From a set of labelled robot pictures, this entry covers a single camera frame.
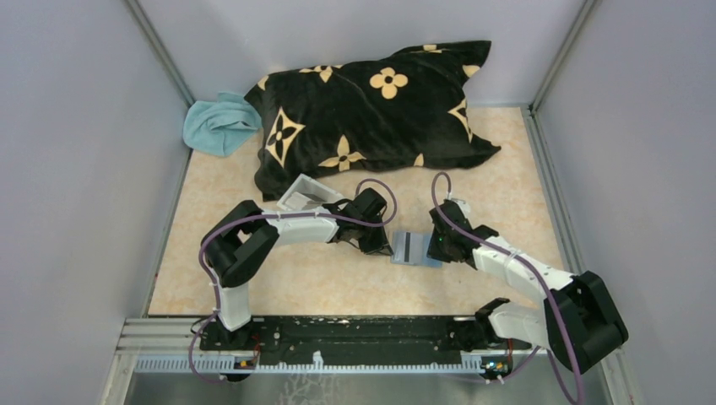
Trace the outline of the beige card holder wallet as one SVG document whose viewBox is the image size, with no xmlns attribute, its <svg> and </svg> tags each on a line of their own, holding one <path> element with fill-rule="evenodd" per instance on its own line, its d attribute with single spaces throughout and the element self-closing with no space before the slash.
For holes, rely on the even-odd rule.
<svg viewBox="0 0 716 405">
<path fill-rule="evenodd" d="M 393 249 L 393 255 L 390 258 L 391 263 L 416 267 L 442 267 L 442 262 L 427 256 L 430 241 L 430 233 L 406 230 L 394 231 L 391 240 Z"/>
</svg>

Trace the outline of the white plastic card box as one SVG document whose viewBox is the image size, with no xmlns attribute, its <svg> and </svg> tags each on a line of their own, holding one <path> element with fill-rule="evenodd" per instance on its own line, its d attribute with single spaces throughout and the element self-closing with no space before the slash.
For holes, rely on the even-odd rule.
<svg viewBox="0 0 716 405">
<path fill-rule="evenodd" d="M 335 203 L 344 195 L 305 174 L 300 174 L 277 202 L 283 211 L 303 211 Z"/>
</svg>

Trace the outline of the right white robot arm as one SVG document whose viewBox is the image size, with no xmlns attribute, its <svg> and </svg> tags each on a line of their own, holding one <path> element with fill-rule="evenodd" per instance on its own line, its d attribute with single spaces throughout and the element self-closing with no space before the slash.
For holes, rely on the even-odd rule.
<svg viewBox="0 0 716 405">
<path fill-rule="evenodd" d="M 554 268 L 522 253 L 493 228 L 472 227 L 457 200 L 444 200 L 430 216 L 430 258 L 465 263 L 533 302 L 528 307 L 498 297 L 478 309 L 475 336 L 483 346 L 515 339 L 548 349 L 570 371 L 584 373 L 628 341 L 626 324 L 596 273 Z"/>
</svg>

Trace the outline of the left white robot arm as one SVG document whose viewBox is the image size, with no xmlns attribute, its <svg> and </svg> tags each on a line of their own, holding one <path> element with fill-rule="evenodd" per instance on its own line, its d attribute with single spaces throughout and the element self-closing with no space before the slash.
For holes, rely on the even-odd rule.
<svg viewBox="0 0 716 405">
<path fill-rule="evenodd" d="M 366 255 L 392 255 L 383 217 L 387 207 L 370 187 L 308 210 L 263 210 L 253 200 L 235 206 L 204 236 L 198 253 L 213 285 L 222 341 L 233 349 L 252 341 L 248 283 L 275 247 L 352 242 Z"/>
</svg>

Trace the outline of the black floral pillow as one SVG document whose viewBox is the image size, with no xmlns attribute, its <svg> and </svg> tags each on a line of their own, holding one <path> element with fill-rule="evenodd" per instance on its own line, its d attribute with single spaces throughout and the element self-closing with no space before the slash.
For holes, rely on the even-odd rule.
<svg viewBox="0 0 716 405">
<path fill-rule="evenodd" d="M 490 50 L 488 40 L 426 44 L 265 76 L 246 94 L 263 126 L 262 198 L 279 199 L 299 175 L 482 165 L 498 147 L 471 129 L 464 85 Z"/>
</svg>

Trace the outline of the light blue cloth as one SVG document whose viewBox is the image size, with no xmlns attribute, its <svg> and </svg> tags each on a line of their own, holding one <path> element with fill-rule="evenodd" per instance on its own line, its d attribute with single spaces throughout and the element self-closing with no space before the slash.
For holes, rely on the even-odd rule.
<svg viewBox="0 0 716 405">
<path fill-rule="evenodd" d="M 228 157 L 261 127 L 260 115 L 243 95 L 219 92 L 216 101 L 198 100 L 188 108 L 182 140 L 195 151 Z"/>
</svg>

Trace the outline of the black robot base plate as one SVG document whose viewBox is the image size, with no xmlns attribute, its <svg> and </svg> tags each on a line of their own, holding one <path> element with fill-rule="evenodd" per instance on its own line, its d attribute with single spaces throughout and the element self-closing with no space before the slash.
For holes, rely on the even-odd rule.
<svg viewBox="0 0 716 405">
<path fill-rule="evenodd" d="M 254 316 L 226 331 L 219 322 L 200 335 L 204 351 L 246 350 L 260 365 L 456 365 L 475 350 L 528 349 L 490 335 L 473 316 Z"/>
</svg>

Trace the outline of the aluminium frame rail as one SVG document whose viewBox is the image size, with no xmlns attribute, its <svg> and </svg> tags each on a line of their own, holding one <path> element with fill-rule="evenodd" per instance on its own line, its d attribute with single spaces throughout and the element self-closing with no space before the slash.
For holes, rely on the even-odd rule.
<svg viewBox="0 0 716 405">
<path fill-rule="evenodd" d="M 260 316 L 235 332 L 188 317 L 128 320 L 118 349 L 193 354 L 199 370 L 459 372 L 505 370 L 533 344 L 488 332 L 472 316 Z"/>
</svg>

